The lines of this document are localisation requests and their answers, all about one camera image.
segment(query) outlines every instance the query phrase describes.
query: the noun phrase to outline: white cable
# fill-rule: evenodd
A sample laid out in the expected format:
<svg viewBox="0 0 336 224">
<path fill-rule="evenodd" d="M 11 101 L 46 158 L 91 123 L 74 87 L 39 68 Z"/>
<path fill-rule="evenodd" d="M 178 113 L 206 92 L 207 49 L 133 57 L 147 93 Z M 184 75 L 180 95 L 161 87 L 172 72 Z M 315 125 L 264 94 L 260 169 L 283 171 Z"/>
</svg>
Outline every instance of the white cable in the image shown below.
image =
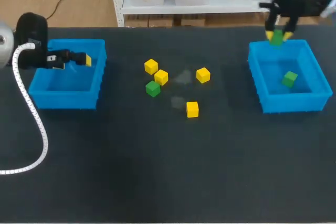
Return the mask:
<svg viewBox="0 0 336 224">
<path fill-rule="evenodd" d="M 43 150 L 42 153 L 40 155 L 40 157 L 38 158 L 37 161 L 35 161 L 34 163 L 32 163 L 31 165 L 28 165 L 26 167 L 23 168 L 18 168 L 18 169 L 12 169 L 12 170 L 0 170 L 0 175 L 8 175 L 8 174 L 16 174 L 16 173 L 23 173 L 26 171 L 29 171 L 33 168 L 35 168 L 36 166 L 38 166 L 40 163 L 42 163 L 42 161 L 45 159 L 45 157 L 47 156 L 47 152 L 48 152 L 48 136 L 47 136 L 47 132 L 46 129 L 43 126 L 42 120 L 40 118 L 40 116 L 38 115 L 36 108 L 33 105 L 32 100 L 30 99 L 27 90 L 25 89 L 25 86 L 22 83 L 22 79 L 19 73 L 19 67 L 18 67 L 18 58 L 19 55 L 21 54 L 21 52 L 23 50 L 32 50 L 35 49 L 35 44 L 34 43 L 25 43 L 21 46 L 19 46 L 18 48 L 16 48 L 16 50 L 14 51 L 13 54 L 13 60 L 12 60 L 12 65 L 13 65 L 13 73 L 14 73 L 14 77 L 16 80 L 16 83 L 21 91 L 21 94 L 23 95 L 36 123 L 37 126 L 41 132 L 41 136 L 42 136 L 42 141 L 43 141 Z"/>
</svg>

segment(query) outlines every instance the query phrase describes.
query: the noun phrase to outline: blue box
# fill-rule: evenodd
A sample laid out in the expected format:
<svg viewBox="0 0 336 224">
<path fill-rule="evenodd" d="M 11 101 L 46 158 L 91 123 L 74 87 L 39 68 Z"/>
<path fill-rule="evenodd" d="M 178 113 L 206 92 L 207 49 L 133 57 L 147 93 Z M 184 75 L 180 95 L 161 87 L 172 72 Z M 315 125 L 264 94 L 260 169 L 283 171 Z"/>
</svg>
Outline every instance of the blue box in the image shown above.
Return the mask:
<svg viewBox="0 0 336 224">
<path fill-rule="evenodd" d="M 248 64 L 264 113 L 321 111 L 332 90 L 305 40 L 282 46 L 268 41 L 249 45 Z M 294 86 L 281 84 L 288 71 L 298 74 Z"/>
<path fill-rule="evenodd" d="M 105 41 L 101 39 L 54 39 L 49 50 L 85 52 L 92 67 L 74 62 L 65 69 L 37 69 L 29 94 L 39 109 L 95 109 L 106 64 Z"/>
</svg>

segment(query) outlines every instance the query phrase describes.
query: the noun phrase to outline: dark tabletop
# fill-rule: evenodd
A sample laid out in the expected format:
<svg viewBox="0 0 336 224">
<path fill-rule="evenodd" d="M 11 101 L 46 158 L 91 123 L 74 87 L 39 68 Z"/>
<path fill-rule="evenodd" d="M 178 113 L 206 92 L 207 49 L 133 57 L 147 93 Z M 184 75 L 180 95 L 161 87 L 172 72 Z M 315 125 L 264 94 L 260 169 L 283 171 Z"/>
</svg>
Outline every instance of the dark tabletop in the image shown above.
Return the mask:
<svg viewBox="0 0 336 224">
<path fill-rule="evenodd" d="M 42 110 L 46 160 L 0 176 L 0 222 L 335 222 L 336 98 L 322 112 L 262 114 L 248 69 L 261 27 L 50 29 L 104 39 L 96 111 Z M 336 29 L 302 26 L 336 91 Z M 143 64 L 170 75 L 156 98 Z M 212 79 L 199 84 L 196 69 Z M 192 83 L 174 81 L 190 71 Z M 33 71 L 21 71 L 26 87 Z M 171 98 L 198 101 L 187 119 Z M 41 137 L 12 70 L 0 72 L 0 168 L 35 161 Z"/>
</svg>

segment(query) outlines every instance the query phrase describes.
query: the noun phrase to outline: wooden block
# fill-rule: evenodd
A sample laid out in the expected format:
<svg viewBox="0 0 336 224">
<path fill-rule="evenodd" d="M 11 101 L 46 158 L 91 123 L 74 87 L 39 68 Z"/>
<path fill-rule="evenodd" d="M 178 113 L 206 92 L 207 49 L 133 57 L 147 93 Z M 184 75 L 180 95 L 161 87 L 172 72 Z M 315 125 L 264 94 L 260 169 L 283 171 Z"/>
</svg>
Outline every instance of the wooden block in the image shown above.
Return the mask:
<svg viewBox="0 0 336 224">
<path fill-rule="evenodd" d="M 263 26 L 263 13 L 224 13 L 209 14 L 206 17 L 208 27 Z"/>
<path fill-rule="evenodd" d="M 182 16 L 181 26 L 205 26 L 205 15 L 185 14 Z"/>
<path fill-rule="evenodd" d="M 172 27 L 173 15 L 150 15 L 148 27 Z"/>
<path fill-rule="evenodd" d="M 125 27 L 148 27 L 148 15 L 127 15 L 125 17 Z"/>
</svg>

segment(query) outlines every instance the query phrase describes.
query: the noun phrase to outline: green cube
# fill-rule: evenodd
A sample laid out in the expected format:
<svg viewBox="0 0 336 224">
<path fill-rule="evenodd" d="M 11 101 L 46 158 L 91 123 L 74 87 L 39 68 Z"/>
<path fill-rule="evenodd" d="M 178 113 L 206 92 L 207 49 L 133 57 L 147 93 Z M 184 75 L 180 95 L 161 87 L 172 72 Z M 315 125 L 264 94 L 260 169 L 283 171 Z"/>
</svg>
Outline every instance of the green cube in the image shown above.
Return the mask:
<svg viewBox="0 0 336 224">
<path fill-rule="evenodd" d="M 274 46 L 281 46 L 284 39 L 284 35 L 281 30 L 274 30 L 273 38 L 270 43 Z"/>
<path fill-rule="evenodd" d="M 292 88 L 297 77 L 298 75 L 296 73 L 293 73 L 292 71 L 288 71 L 282 80 L 282 84 L 289 88 Z"/>
<path fill-rule="evenodd" d="M 156 97 L 158 94 L 160 94 L 160 92 L 160 85 L 155 81 L 151 81 L 146 85 L 146 93 L 149 94 L 151 97 Z"/>
</svg>

